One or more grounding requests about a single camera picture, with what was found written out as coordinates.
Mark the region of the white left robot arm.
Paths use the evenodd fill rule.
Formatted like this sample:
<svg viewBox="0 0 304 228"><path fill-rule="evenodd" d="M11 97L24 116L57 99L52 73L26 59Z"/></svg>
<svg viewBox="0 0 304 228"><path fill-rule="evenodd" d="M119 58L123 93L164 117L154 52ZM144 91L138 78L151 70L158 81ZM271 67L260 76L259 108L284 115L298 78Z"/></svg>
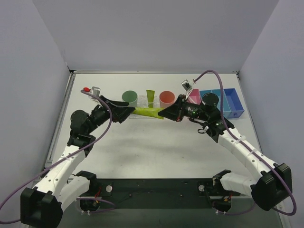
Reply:
<svg viewBox="0 0 304 228"><path fill-rule="evenodd" d="M70 137L60 159L46 168L44 177L33 187L25 188L20 196L20 221L37 228L56 228L63 216L63 202L59 200L67 179L89 155L98 141L91 133L103 123L122 123L134 111L128 102L111 101L93 96L99 104L86 113L71 114Z"/></svg>

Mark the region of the yellow toothpaste tube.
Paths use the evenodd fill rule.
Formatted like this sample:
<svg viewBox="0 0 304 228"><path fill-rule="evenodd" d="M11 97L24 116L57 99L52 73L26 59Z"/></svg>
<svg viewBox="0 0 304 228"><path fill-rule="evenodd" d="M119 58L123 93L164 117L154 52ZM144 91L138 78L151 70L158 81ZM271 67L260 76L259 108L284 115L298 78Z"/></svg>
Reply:
<svg viewBox="0 0 304 228"><path fill-rule="evenodd" d="M148 107L153 108L155 91L146 90L146 94L147 94Z"/></svg>
<svg viewBox="0 0 304 228"><path fill-rule="evenodd" d="M136 107L135 110L133 111L133 114L157 118L157 119L164 119L163 117L159 116L159 112L162 110L163 108Z"/></svg>

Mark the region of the orange plastic cup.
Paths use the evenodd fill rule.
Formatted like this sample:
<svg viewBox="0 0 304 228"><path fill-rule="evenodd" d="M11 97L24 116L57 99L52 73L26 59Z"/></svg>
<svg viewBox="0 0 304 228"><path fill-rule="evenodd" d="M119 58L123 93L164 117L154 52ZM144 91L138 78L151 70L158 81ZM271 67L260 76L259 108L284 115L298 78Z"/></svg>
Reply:
<svg viewBox="0 0 304 228"><path fill-rule="evenodd" d="M175 102L175 94L171 91L163 91L159 95L160 107L167 108Z"/></svg>

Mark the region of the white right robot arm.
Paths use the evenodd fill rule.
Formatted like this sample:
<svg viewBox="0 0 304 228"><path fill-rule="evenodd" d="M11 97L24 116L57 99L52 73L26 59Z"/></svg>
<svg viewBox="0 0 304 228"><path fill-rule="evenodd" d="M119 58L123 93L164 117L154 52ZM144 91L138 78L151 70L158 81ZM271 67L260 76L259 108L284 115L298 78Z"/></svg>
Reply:
<svg viewBox="0 0 304 228"><path fill-rule="evenodd" d="M243 177L222 171L214 176L215 183L223 190L251 196L261 209L269 211L292 194L291 169L285 163L277 164L252 146L222 116L218 103L219 98L213 93L205 94L200 104L189 103L185 95L179 95L174 104L158 115L175 122L187 117L200 124L203 133L231 152L251 174Z"/></svg>

